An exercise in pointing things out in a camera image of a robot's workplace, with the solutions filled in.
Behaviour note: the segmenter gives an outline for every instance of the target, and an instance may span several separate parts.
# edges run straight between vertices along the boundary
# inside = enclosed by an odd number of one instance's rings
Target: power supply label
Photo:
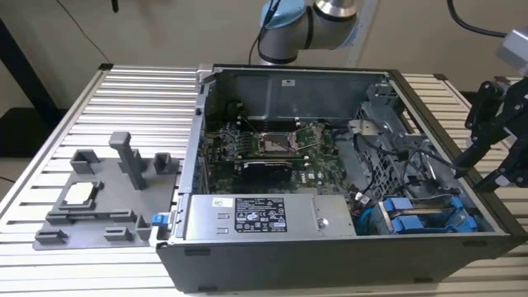
[[[236,198],[235,230],[239,233],[287,232],[284,198]]]

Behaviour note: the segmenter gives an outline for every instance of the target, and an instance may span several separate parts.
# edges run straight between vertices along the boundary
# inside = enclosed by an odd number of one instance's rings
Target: blue tab
[[[152,216],[152,226],[159,226],[159,227],[168,227],[168,215],[153,215]]]

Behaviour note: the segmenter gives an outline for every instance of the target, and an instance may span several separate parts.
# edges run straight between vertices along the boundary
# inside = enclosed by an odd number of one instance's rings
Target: sticker
[[[235,218],[239,233],[288,231],[284,198],[236,198]]]
[[[213,207],[232,207],[232,198],[213,198]]]
[[[283,79],[283,86],[284,87],[295,87],[296,86],[296,80],[295,79]]]

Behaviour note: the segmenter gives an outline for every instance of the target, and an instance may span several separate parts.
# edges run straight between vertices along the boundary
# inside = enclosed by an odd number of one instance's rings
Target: black plastic bracket
[[[111,63],[103,63],[101,65],[99,65],[97,70],[111,70],[113,68],[113,64]]]
[[[449,80],[447,78],[447,76],[444,74],[441,74],[441,73],[436,73],[432,76],[435,76],[435,79],[437,79],[437,80]]]

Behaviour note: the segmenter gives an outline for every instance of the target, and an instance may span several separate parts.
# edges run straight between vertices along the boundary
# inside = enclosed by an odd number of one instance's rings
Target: aluminum extrusion table
[[[404,75],[461,149],[469,104],[451,83],[433,75]],[[113,66],[100,70],[8,195],[0,201],[0,293],[25,297],[179,296],[155,249],[132,247],[33,251],[35,232],[65,184],[77,149],[116,157],[107,144],[113,131],[129,131],[141,156],[169,152],[184,162],[197,95],[196,69]],[[508,154],[493,146],[476,168],[488,174]],[[175,186],[177,196],[179,180]],[[528,189],[497,190],[528,229]],[[528,245],[504,257],[469,264],[437,285],[240,292],[239,296],[528,296]]]

